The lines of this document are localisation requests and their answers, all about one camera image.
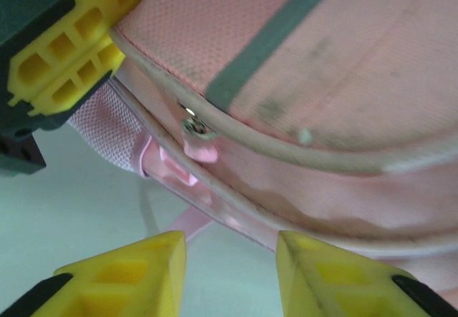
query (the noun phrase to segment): white surface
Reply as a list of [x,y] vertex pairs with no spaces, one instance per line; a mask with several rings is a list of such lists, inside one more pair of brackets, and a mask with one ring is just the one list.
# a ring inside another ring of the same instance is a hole
[[[162,231],[186,208],[69,127],[36,140],[48,168],[0,177],[0,311],[58,267]],[[282,316],[274,255],[211,225],[188,245],[181,316]]]

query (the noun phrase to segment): pink strap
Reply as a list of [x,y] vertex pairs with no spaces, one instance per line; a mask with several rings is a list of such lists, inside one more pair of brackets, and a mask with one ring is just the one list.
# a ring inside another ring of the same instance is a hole
[[175,219],[167,228],[167,231],[184,231],[186,234],[186,241],[189,241],[200,231],[209,226],[212,221],[212,218],[200,212],[197,208],[191,207]]
[[162,163],[164,163],[164,165],[166,165],[167,168],[173,172],[179,181],[189,187],[192,187],[198,183],[198,179],[193,174],[184,169],[181,165],[179,165],[178,162],[172,156],[170,156],[163,147],[159,147],[159,155]]

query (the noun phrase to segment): yellow plastic block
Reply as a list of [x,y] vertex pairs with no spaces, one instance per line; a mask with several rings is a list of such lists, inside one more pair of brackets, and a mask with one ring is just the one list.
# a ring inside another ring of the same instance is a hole
[[30,102],[34,110],[29,115],[66,111],[93,87],[91,83],[121,64],[124,57],[119,50],[99,51],[107,46],[108,30],[140,0],[75,2],[69,13],[11,59],[10,106]]
[[300,233],[276,250],[285,317],[428,317],[391,277],[409,273]]
[[178,317],[185,235],[163,233],[56,271],[73,278],[34,317]]
[[79,101],[109,70],[113,74],[121,66],[124,54],[105,35],[83,57],[72,63],[65,73],[44,87],[30,101],[34,109],[29,116],[66,111]]

